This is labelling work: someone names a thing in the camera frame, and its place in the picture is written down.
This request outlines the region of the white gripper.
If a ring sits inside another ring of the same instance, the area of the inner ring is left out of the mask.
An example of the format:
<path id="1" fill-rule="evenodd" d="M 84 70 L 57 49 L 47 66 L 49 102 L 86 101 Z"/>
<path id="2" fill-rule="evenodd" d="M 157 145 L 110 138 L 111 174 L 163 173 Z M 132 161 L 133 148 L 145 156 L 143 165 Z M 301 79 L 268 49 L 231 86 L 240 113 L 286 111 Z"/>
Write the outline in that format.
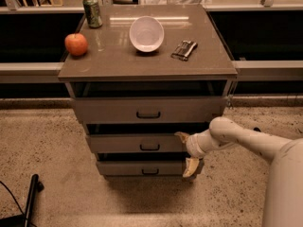
<path id="1" fill-rule="evenodd" d="M 210 146 L 210 137 L 207 133 L 195 133 L 189 136 L 188 133 L 178 131 L 175 133 L 183 144 L 187 146 L 187 152 L 191 156 L 186 158 L 186 169 L 183 173 L 184 178 L 191 177 L 197 170 L 200 159 L 202 159 Z"/>

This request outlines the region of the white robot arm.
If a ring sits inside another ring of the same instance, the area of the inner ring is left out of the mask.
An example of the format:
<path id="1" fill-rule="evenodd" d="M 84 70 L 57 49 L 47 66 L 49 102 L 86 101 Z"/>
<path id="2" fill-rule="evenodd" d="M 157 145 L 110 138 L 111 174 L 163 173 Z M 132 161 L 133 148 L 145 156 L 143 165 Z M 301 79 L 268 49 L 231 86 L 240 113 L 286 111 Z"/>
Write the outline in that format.
<path id="1" fill-rule="evenodd" d="M 209 152 L 242 146 L 270 165 L 262 227 L 303 227 L 303 139 L 288 139 L 246 129 L 216 117 L 206 131 L 176 132 L 186 145 L 185 178 L 191 177 Z"/>

